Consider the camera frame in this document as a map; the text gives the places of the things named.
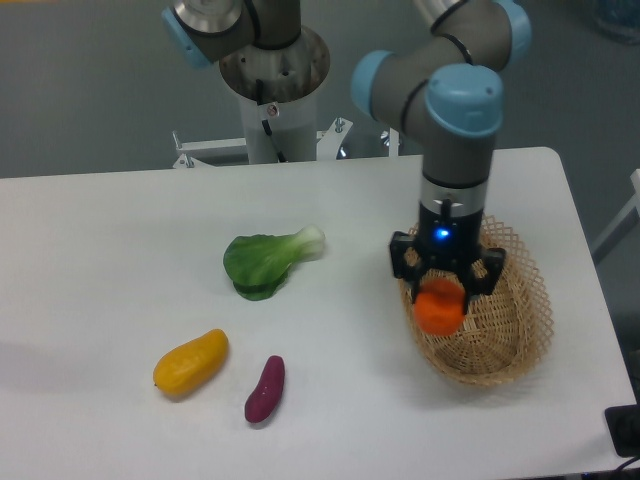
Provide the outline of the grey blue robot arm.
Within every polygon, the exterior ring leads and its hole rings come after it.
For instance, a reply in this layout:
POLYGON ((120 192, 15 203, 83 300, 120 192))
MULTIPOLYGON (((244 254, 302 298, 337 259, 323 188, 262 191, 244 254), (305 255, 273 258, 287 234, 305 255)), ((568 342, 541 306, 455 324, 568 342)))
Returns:
MULTIPOLYGON (((431 39, 409 55, 378 50, 351 77, 365 115, 423 149, 416 234, 390 242, 393 274, 417 290, 432 270, 454 274, 464 298, 493 292, 506 262, 479 241, 495 137, 500 72, 527 51, 531 25, 511 1, 423 1, 431 39)), ((244 106, 253 164, 314 160, 315 97, 330 55, 296 1, 176 1, 164 25, 194 67, 217 65, 244 106)))

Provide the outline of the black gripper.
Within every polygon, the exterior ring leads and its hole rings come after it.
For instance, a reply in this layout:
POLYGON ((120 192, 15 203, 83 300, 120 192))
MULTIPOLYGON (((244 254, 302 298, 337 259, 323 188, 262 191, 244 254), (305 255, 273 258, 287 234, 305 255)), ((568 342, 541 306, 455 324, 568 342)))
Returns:
POLYGON ((506 250, 484 248, 480 244, 483 211, 459 217, 442 217, 440 206, 431 211, 419 206, 418 234, 395 231, 389 243, 393 276, 410 287, 411 303, 420 291, 422 278, 430 268, 458 272, 464 290, 462 311, 478 296, 492 295, 502 275, 506 250), (417 259, 411 263, 406 254, 412 250, 417 259), (473 265, 481 263, 484 274, 477 276, 473 265))

